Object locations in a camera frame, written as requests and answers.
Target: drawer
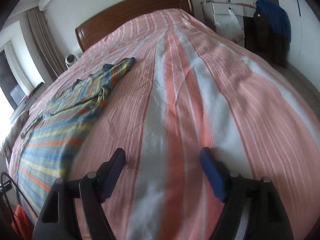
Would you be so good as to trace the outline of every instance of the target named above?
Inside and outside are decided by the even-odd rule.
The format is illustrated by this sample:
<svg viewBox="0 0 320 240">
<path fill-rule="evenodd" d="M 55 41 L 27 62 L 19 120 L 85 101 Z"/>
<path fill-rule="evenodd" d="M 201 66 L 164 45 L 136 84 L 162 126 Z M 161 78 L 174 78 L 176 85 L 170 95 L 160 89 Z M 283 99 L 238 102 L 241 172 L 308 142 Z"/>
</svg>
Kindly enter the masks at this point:
<svg viewBox="0 0 320 240">
<path fill-rule="evenodd" d="M 229 8 L 232 9 L 235 15 L 243 16 L 243 7 L 241 5 L 227 4 L 227 3 L 212 3 L 213 13 L 215 14 L 229 14 Z"/>
</svg>

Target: blue towel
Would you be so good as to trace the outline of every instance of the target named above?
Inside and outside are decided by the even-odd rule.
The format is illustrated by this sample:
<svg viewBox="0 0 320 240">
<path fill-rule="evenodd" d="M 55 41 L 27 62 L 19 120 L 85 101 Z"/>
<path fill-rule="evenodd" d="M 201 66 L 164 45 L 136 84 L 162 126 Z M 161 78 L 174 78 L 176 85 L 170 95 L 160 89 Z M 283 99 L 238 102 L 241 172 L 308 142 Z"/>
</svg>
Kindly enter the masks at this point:
<svg viewBox="0 0 320 240">
<path fill-rule="evenodd" d="M 272 31 L 291 41 L 291 26 L 285 10 L 267 0 L 257 0 L 256 5 L 267 15 Z"/>
</svg>

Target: red fabric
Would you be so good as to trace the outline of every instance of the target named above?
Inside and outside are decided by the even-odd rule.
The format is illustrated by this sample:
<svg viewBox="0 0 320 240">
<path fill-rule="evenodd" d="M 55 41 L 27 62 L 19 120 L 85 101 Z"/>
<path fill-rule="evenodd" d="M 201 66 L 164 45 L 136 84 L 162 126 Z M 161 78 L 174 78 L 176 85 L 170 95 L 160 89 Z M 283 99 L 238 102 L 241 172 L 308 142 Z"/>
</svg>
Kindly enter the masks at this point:
<svg viewBox="0 0 320 240">
<path fill-rule="evenodd" d="M 14 214 L 17 216 L 17 217 L 14 216 L 14 218 L 17 222 L 17 225 L 18 225 L 18 228 L 21 232 L 22 238 L 24 240 L 31 240 L 34 225 L 30 221 L 30 219 L 28 218 L 27 214 L 25 213 L 25 211 L 23 210 L 21 205 L 17 206 Z M 11 226 L 12 226 L 13 230 L 17 234 L 19 234 L 14 222 L 12 222 Z"/>
</svg>

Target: pillow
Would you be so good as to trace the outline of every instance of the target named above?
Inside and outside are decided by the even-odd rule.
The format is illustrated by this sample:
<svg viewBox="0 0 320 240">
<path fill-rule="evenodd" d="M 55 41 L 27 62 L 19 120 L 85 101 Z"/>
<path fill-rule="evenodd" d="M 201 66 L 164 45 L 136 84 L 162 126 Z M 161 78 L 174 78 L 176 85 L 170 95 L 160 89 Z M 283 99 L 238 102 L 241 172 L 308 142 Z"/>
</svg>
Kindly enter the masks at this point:
<svg viewBox="0 0 320 240">
<path fill-rule="evenodd" d="M 26 123 L 28 117 L 29 110 L 25 110 L 21 114 L 19 114 L 16 120 L 14 120 L 9 134 L 6 138 L 4 138 L 4 140 L 0 144 L 0 152 L 3 156 L 7 158 L 8 163 L 10 163 L 11 160 L 12 148 L 14 146 L 14 143 L 18 135 L 20 134 L 24 124 Z"/>
</svg>

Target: wooden headboard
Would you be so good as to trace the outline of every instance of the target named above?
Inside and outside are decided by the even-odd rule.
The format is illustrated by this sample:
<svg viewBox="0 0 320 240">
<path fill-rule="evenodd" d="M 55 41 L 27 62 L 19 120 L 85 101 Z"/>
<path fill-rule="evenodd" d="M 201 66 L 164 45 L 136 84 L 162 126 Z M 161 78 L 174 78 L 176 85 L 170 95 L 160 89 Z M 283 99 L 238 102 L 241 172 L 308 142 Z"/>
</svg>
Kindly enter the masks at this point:
<svg viewBox="0 0 320 240">
<path fill-rule="evenodd" d="M 96 14 L 76 28 L 82 51 L 113 32 L 127 21 L 156 10 L 180 8 L 194 16 L 191 0 L 125 0 Z"/>
</svg>

